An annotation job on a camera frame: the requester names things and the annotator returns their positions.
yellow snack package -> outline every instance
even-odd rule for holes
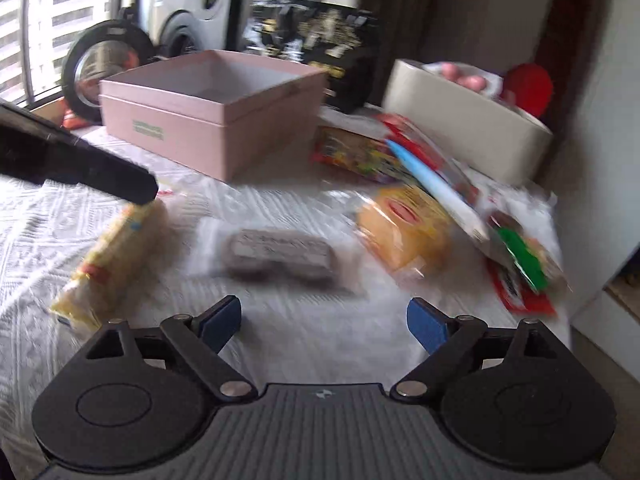
[[[369,249],[389,272],[424,276],[439,269],[449,253],[451,218],[417,186],[380,190],[358,213]]]
[[[77,332],[100,328],[167,227],[162,200],[127,205],[100,235],[49,310]]]

ribbed gray surface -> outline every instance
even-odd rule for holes
[[[42,480],[100,478],[58,466]],[[271,385],[246,406],[223,408],[190,450],[110,480],[606,480],[595,465],[556,474],[505,471],[441,435],[429,410],[389,400],[376,384]]]

black bag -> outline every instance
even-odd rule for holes
[[[371,92],[380,49],[378,20],[366,10],[309,0],[255,0],[244,51],[324,68],[326,104],[343,113]]]

pink box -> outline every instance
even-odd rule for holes
[[[100,82],[110,135],[219,180],[316,127],[324,71],[270,57],[207,50]]]

floor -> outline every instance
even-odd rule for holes
[[[640,383],[590,340],[573,330],[574,354],[609,393],[618,412],[616,433],[600,466],[613,480],[640,479]]]

